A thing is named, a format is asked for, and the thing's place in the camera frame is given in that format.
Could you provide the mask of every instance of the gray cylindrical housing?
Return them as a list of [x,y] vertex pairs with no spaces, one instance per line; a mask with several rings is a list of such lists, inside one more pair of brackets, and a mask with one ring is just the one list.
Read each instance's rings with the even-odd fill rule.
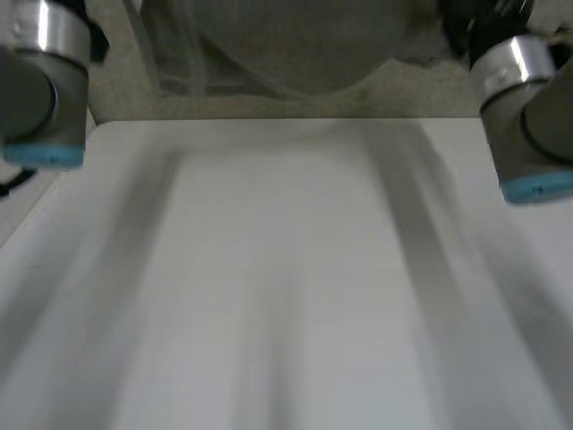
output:
[[573,161],[573,61],[526,107],[526,128],[544,151]]
[[10,141],[36,132],[51,117],[55,102],[46,74],[0,47],[0,137]]

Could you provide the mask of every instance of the gray cloth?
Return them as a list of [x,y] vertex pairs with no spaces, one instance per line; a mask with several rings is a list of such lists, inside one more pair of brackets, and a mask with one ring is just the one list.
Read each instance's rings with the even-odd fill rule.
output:
[[164,94],[304,99],[450,55],[436,0],[143,0]]

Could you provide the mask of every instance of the white surface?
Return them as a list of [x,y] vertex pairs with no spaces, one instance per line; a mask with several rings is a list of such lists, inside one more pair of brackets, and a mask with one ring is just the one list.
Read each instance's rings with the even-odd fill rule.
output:
[[566,428],[517,328],[573,307],[573,203],[507,207],[479,120],[114,123],[86,160],[0,248],[3,428]]

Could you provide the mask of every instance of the black cable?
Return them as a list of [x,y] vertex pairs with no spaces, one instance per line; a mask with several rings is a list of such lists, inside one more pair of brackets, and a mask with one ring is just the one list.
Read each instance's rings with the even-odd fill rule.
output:
[[8,182],[0,184],[0,200],[8,197],[14,188],[24,185],[30,181],[34,175],[36,175],[36,170],[23,168],[18,175],[10,179]]

